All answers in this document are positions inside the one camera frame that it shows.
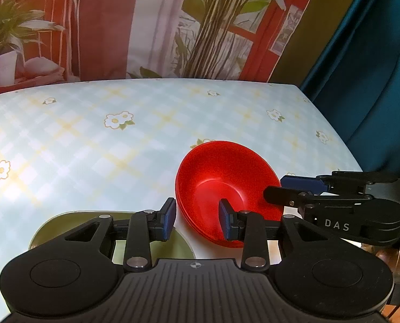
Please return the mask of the person right hand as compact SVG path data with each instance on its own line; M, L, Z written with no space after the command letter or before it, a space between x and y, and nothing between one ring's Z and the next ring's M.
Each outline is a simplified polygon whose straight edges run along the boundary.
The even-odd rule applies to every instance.
M379 247L362 244L361 248L385 262L394 274L394 280L400 284L400 247Z

